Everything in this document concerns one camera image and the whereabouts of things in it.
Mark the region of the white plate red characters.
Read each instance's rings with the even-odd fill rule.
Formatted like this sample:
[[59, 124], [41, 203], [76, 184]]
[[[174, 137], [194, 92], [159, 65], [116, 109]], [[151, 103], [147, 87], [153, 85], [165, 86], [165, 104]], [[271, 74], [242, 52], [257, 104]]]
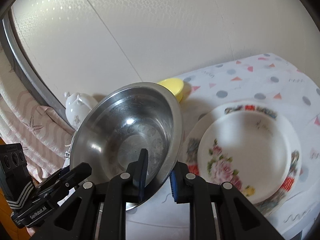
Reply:
[[[205, 115], [203, 118], [201, 118], [197, 122], [197, 124], [191, 130], [191, 132], [189, 133], [189, 135], [187, 136], [187, 138], [183, 144], [183, 149], [180, 154], [180, 161], [183, 163], [186, 163], [188, 165], [190, 172], [200, 176], [198, 165], [197, 165], [197, 153], [198, 153], [201, 138], [202, 138], [204, 132], [207, 130], [207, 128], [218, 118], [220, 118], [226, 114], [238, 112], [238, 111], [261, 113], [261, 114], [268, 115], [269, 117], [271, 117], [274, 120], [278, 120], [279, 118], [283, 118], [289, 122], [289, 120], [287, 118], [285, 118], [285, 116], [278, 113], [277, 111], [275, 111], [267, 106], [255, 103], [255, 102], [246, 102], [246, 101], [231, 102], [231, 103], [226, 103], [224, 105], [216, 107], [210, 113]], [[301, 167], [302, 167], [302, 156], [300, 153], [300, 170], [301, 170]], [[295, 188], [295, 185], [298, 181], [299, 174], [296, 176], [294, 187], [287, 194], [286, 198], [282, 199], [279, 203], [264, 202], [261, 204], [253, 204], [253, 205], [265, 216], [268, 216], [268, 215], [274, 213], [277, 209], [279, 209], [286, 202], [287, 198], [292, 193], [292, 191]]]

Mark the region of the stainless steel bowl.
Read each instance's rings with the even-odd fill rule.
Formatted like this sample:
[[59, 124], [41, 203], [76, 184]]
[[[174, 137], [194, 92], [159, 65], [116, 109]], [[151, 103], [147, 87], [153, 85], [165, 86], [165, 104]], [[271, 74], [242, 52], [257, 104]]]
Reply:
[[73, 138], [70, 167], [88, 163], [88, 180], [102, 184], [125, 172], [145, 148], [146, 202], [173, 170], [182, 137], [182, 112], [174, 94], [156, 83], [133, 83], [108, 95], [86, 116]]

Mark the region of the white floral deep plate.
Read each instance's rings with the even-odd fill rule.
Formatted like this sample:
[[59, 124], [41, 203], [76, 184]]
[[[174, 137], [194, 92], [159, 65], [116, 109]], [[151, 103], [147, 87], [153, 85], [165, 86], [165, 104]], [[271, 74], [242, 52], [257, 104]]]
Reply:
[[279, 203], [300, 171], [299, 140], [286, 119], [233, 112], [204, 132], [197, 165], [204, 180], [231, 183], [253, 204]]

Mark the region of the pink striped curtain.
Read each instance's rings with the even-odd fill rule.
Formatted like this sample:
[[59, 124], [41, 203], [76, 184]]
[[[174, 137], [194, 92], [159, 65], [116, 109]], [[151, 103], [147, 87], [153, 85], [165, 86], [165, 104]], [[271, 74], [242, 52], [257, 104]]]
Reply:
[[27, 169], [37, 181], [63, 166], [73, 134], [52, 107], [35, 100], [1, 51], [1, 139], [22, 145]]

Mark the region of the white ceramic electric kettle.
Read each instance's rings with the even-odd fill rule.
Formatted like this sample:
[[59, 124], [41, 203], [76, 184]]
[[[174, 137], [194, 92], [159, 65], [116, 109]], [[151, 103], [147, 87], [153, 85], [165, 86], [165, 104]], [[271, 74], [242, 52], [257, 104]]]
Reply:
[[65, 113], [69, 124], [78, 130], [89, 112], [98, 104], [97, 100], [85, 93], [65, 92]]

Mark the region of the yellow plastic bowl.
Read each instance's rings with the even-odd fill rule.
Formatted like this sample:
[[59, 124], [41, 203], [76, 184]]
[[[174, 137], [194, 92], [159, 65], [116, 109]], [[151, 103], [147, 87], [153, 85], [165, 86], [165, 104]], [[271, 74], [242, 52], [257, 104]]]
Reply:
[[180, 102], [183, 98], [183, 89], [184, 82], [179, 78], [169, 78], [158, 82], [159, 85], [165, 87], [172, 94], [174, 94], [175, 98], [178, 102]]

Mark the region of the white patterned tablecloth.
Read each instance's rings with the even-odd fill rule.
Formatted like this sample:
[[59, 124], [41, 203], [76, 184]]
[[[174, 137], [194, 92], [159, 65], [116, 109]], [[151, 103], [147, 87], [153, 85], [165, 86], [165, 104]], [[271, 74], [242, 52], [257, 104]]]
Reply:
[[254, 101], [286, 116], [302, 146], [302, 170], [284, 205], [268, 218], [285, 239], [308, 239], [319, 225], [319, 87], [274, 54], [216, 64], [180, 75], [184, 143], [179, 160], [196, 156], [197, 138], [210, 125], [214, 108]]

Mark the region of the grey metal window frame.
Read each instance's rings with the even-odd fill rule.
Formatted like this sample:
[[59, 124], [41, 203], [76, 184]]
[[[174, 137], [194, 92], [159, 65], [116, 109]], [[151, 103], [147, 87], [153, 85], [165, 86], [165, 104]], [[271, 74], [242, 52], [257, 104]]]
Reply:
[[36, 101], [43, 106], [52, 107], [64, 122], [68, 122], [64, 104], [58, 100], [40, 78], [23, 48], [18, 38], [11, 9], [4, 14], [1, 20], [1, 44], [13, 72], [15, 72]]

